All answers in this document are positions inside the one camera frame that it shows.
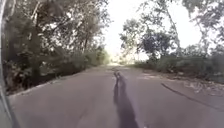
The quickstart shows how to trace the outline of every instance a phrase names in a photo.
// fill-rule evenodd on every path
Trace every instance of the distant trees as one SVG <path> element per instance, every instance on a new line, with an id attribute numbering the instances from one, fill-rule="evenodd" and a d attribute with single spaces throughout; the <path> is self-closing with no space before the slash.
<path id="1" fill-rule="evenodd" d="M 192 23 L 196 24 L 202 35 L 198 44 L 187 48 L 180 47 L 177 28 L 169 12 L 171 4 L 180 2 L 189 11 Z M 220 81 L 224 76 L 221 66 L 224 64 L 223 9 L 223 1 L 146 0 L 139 8 L 142 12 L 141 18 L 132 19 L 138 23 L 138 27 L 123 30 L 126 35 L 132 35 L 133 31 L 139 32 L 135 35 L 138 38 L 130 38 L 134 39 L 134 43 L 129 43 L 124 41 L 128 38 L 123 39 L 121 36 L 122 46 L 131 45 L 129 47 L 144 51 L 149 56 L 146 62 L 136 63 L 143 68 L 162 72 L 183 72 L 185 75 L 224 83 Z M 128 21 L 124 28 L 130 26 Z"/>

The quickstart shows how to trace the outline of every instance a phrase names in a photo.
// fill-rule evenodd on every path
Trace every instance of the asphalt road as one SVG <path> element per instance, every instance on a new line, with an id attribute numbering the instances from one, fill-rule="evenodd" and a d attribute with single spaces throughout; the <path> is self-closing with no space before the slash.
<path id="1" fill-rule="evenodd" d="M 137 69 L 120 67 L 115 77 L 110 69 L 94 68 L 11 96 L 21 128 L 224 127 L 223 97 L 196 94 L 182 81 Z"/>

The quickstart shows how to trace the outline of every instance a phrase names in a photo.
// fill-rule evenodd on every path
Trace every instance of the bright sky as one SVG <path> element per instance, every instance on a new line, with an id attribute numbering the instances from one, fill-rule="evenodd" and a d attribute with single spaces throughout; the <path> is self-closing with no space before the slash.
<path id="1" fill-rule="evenodd" d="M 120 52 L 121 40 L 119 33 L 127 19 L 138 18 L 136 10 L 144 0 L 110 0 L 109 14 L 112 23 L 106 32 L 106 49 L 112 56 Z M 173 5 L 169 8 L 181 41 L 181 46 L 186 47 L 195 44 L 200 40 L 200 32 L 193 23 L 189 22 L 188 12 L 181 5 Z"/>

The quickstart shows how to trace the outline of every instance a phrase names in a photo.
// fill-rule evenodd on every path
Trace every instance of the foliage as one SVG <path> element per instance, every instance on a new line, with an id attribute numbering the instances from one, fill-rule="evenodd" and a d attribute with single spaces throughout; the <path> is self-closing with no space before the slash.
<path id="1" fill-rule="evenodd" d="M 29 88 L 47 75 L 68 75 L 106 59 L 102 29 L 107 0 L 7 1 L 3 59 L 9 90 Z"/>

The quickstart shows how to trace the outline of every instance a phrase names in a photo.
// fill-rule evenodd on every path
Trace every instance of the roadside vegetation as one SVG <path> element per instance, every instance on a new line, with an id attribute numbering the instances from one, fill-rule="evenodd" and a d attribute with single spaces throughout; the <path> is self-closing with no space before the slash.
<path id="1" fill-rule="evenodd" d="M 2 32 L 7 93 L 108 62 L 107 0 L 10 0 Z"/>
<path id="2" fill-rule="evenodd" d="M 181 47 L 171 4 L 189 11 L 202 35 L 197 44 Z M 141 18 L 127 20 L 120 34 L 123 57 L 144 52 L 148 60 L 136 60 L 136 67 L 224 83 L 223 1 L 146 0 L 139 12 Z"/>

